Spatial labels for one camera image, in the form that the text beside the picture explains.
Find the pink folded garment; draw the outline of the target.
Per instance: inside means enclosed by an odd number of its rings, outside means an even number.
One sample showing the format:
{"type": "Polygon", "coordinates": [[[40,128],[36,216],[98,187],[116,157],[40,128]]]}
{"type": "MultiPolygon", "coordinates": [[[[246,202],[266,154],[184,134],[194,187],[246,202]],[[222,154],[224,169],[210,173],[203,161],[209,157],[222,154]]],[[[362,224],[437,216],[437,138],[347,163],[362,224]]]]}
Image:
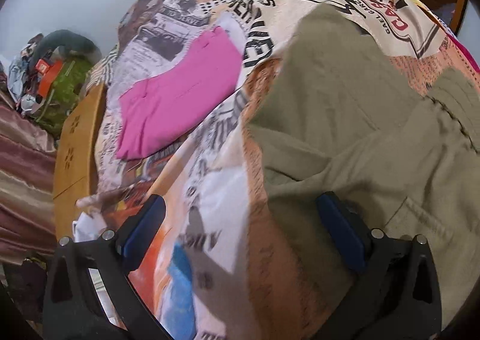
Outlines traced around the pink folded garment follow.
{"type": "Polygon", "coordinates": [[[116,157],[141,159],[197,126],[235,89],[242,55],[222,27],[196,38],[171,70],[144,79],[122,96],[116,157]]]}

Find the orange box in basket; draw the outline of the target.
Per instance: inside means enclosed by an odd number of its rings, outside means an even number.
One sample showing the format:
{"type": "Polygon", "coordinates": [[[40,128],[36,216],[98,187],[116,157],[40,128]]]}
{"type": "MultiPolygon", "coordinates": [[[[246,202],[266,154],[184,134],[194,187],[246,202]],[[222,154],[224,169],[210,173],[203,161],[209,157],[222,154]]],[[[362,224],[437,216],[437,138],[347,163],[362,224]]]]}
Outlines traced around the orange box in basket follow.
{"type": "Polygon", "coordinates": [[[39,80],[39,86],[37,90],[38,96],[46,98],[49,94],[50,87],[59,75],[64,63],[61,60],[55,61],[53,64],[49,64],[46,60],[40,59],[35,65],[35,69],[38,74],[41,74],[39,80]]]}

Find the newspaper print bed cover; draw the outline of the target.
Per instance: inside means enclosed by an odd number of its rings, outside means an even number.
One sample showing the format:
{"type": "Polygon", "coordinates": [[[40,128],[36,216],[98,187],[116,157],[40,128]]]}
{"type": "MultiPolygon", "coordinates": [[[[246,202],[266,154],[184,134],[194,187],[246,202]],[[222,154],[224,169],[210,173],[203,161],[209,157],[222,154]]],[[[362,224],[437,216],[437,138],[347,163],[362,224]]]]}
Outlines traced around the newspaper print bed cover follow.
{"type": "Polygon", "coordinates": [[[175,339],[308,339],[329,307],[275,222],[262,152],[248,130],[281,71],[300,21],[320,4],[373,39],[409,87],[425,96],[448,69],[479,95],[479,68],[419,0],[137,0],[118,45],[95,71],[107,85],[95,160],[95,204],[120,225],[141,205],[166,203],[165,222],[131,282],[175,339]],[[152,155],[116,157],[120,96],[163,74],[205,31],[222,27],[241,53],[234,91],[197,126],[152,155]]]}

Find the green storage basket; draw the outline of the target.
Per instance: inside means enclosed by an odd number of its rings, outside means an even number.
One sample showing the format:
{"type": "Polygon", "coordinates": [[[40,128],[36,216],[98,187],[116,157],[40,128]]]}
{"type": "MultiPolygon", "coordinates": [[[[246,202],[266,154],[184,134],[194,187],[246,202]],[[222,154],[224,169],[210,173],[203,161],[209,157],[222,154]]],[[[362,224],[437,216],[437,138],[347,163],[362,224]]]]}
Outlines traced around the green storage basket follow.
{"type": "Polygon", "coordinates": [[[86,74],[92,68],[84,57],[69,57],[63,63],[48,96],[41,97],[40,107],[33,114],[36,124],[55,139],[60,137],[65,120],[76,107],[86,74]]]}

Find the olive green pants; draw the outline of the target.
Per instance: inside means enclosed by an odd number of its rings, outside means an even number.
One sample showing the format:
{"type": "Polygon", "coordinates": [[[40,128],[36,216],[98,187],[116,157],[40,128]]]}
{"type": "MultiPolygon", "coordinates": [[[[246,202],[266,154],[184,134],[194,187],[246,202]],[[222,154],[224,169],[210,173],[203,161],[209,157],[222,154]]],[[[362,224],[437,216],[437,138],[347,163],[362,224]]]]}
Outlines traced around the olive green pants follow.
{"type": "Polygon", "coordinates": [[[423,234],[443,323],[467,308],[479,289],[479,94],[461,72],[445,70],[421,96],[371,37],[320,4],[247,127],[269,210],[329,307],[352,277],[316,210],[326,191],[393,238],[423,234]]]}

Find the grey neck pillow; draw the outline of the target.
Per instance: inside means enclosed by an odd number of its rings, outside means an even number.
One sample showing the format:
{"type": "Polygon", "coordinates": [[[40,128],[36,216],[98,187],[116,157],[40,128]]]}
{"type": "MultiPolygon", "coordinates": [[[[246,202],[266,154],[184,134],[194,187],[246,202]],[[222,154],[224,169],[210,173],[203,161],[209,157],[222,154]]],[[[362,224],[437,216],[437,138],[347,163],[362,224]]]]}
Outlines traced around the grey neck pillow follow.
{"type": "Polygon", "coordinates": [[[90,39],[70,30],[57,30],[44,36],[37,44],[28,63],[28,71],[33,72],[37,62],[48,51],[55,49],[58,49],[62,57],[68,57],[71,52],[76,52],[94,65],[102,58],[100,49],[90,39]]]}

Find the wooden lap desk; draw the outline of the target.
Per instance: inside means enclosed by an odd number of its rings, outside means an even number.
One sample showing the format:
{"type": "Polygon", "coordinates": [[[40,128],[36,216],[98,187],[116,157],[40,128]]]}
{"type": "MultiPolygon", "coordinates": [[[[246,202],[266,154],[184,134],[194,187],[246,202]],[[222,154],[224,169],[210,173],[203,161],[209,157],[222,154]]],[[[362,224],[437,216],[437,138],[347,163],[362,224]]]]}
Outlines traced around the wooden lap desk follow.
{"type": "Polygon", "coordinates": [[[64,122],[55,162],[53,202],[55,235],[72,236],[72,222],[81,210],[80,198],[95,193],[98,175],[95,143],[106,105],[104,84],[88,91],[64,122]]]}

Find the striped maroon curtain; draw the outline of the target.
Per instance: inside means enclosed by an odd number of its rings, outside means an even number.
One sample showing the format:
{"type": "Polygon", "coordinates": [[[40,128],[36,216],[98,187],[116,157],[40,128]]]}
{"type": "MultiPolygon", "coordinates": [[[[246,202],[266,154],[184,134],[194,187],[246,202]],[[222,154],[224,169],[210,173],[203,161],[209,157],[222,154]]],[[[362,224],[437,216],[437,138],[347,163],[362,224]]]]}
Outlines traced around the striped maroon curtain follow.
{"type": "Polygon", "coordinates": [[[51,136],[1,103],[1,261],[53,254],[56,149],[51,136]]]}

